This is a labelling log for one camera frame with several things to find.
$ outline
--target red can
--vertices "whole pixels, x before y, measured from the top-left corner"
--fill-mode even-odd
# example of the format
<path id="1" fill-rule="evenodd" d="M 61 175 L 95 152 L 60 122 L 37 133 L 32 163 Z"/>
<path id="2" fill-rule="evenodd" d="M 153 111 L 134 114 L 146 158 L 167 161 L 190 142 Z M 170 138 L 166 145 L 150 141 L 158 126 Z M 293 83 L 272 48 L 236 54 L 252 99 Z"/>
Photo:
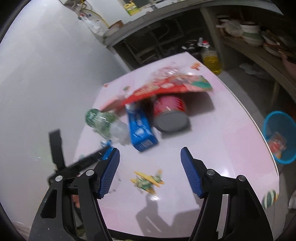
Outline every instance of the red can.
<path id="1" fill-rule="evenodd" d="M 185 129 L 189 125 L 186 105 L 177 95 L 159 96 L 154 103 L 154 126 L 165 133 Z"/>

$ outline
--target table leg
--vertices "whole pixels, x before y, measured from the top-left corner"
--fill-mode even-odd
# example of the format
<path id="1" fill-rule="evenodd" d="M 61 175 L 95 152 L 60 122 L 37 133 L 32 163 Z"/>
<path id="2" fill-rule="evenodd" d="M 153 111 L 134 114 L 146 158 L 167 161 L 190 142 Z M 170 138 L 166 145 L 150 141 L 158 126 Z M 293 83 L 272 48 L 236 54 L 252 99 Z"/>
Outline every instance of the table leg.
<path id="1" fill-rule="evenodd" d="M 277 101 L 277 98 L 279 96 L 280 87 L 281 87 L 280 84 L 275 80 L 274 81 L 274 89 L 272 91 L 270 110 L 272 110 L 272 108 L 274 107 L 275 102 Z"/>

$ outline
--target yellow oil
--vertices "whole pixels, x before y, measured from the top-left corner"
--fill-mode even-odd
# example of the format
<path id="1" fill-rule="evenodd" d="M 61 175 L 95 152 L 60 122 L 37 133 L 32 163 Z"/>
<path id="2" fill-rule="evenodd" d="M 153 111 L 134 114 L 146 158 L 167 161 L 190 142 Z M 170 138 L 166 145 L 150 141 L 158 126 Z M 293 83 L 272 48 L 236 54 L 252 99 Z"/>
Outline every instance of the yellow oil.
<path id="1" fill-rule="evenodd" d="M 203 63 L 214 74 L 221 73 L 221 65 L 217 56 L 205 56 Z"/>

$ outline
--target striped balloon print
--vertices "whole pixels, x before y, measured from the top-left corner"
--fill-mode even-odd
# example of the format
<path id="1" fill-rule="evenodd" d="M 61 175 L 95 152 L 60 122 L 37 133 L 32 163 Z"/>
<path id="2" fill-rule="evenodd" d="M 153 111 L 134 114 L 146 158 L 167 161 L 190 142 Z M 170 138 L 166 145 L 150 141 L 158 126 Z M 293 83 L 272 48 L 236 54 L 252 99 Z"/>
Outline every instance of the striped balloon print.
<path id="1" fill-rule="evenodd" d="M 262 202 L 261 202 L 263 209 L 265 210 L 265 209 L 269 208 L 277 200 L 277 197 L 278 197 L 278 195 L 275 190 L 268 191 L 264 195 Z"/>

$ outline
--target blue carton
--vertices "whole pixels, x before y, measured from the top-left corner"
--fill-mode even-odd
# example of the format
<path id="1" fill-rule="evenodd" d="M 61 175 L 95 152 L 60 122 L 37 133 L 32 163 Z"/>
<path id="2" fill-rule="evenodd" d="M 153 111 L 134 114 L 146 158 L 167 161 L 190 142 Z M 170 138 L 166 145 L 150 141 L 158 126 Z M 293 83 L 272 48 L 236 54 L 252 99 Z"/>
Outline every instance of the blue carton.
<path id="1" fill-rule="evenodd" d="M 135 110 L 126 109 L 129 120 L 131 143 L 138 151 L 144 151 L 155 144 L 158 140 L 151 131 L 148 119 L 141 107 Z"/>

